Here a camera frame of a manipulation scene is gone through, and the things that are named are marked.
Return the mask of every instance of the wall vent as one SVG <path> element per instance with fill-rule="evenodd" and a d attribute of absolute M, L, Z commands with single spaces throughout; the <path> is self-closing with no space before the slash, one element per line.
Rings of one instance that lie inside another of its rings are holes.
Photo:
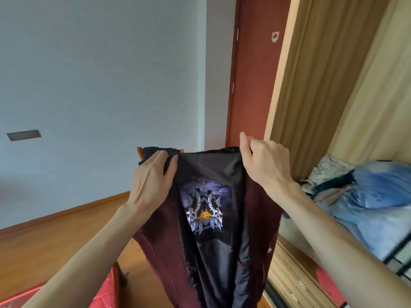
<path fill-rule="evenodd" d="M 24 140 L 41 137 L 39 130 L 24 130 L 23 132 L 7 133 L 9 139 L 14 142 L 16 140 Z"/>

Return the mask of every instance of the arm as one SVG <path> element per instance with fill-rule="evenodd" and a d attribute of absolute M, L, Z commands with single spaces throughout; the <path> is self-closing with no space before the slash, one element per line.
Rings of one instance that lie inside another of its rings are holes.
<path fill-rule="evenodd" d="M 352 308 L 409 307 L 408 286 L 292 180 L 286 148 L 241 133 L 240 149 L 251 179 L 290 215 Z"/>
<path fill-rule="evenodd" d="M 159 151 L 134 172 L 126 204 L 23 308 L 86 308 L 133 234 L 167 197 L 177 170 L 175 156 L 165 175 L 166 151 Z"/>

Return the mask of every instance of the sun emblem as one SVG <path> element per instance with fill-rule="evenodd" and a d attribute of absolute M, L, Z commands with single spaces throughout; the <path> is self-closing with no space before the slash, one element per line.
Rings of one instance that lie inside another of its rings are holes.
<path fill-rule="evenodd" d="M 204 222 L 206 220 L 209 220 L 213 217 L 213 213 L 209 209 L 205 209 L 203 211 L 200 211 L 198 213 L 198 220 L 200 222 Z"/>

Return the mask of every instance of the drawer handle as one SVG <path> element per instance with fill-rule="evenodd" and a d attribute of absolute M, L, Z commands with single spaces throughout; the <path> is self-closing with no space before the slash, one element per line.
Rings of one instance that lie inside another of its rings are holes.
<path fill-rule="evenodd" d="M 305 286 L 304 282 L 302 282 L 300 279 L 298 279 L 298 283 L 301 285 L 301 287 L 302 287 L 304 290 L 307 290 L 307 287 Z"/>
<path fill-rule="evenodd" d="M 294 299 L 296 303 L 298 303 L 298 298 L 294 295 L 293 292 L 290 292 L 291 297 Z"/>

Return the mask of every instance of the red door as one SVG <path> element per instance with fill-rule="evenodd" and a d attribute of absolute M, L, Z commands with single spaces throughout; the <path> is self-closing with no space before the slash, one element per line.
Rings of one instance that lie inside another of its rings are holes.
<path fill-rule="evenodd" d="M 290 1 L 240 1 L 227 147 L 239 145 L 241 131 L 264 137 Z"/>

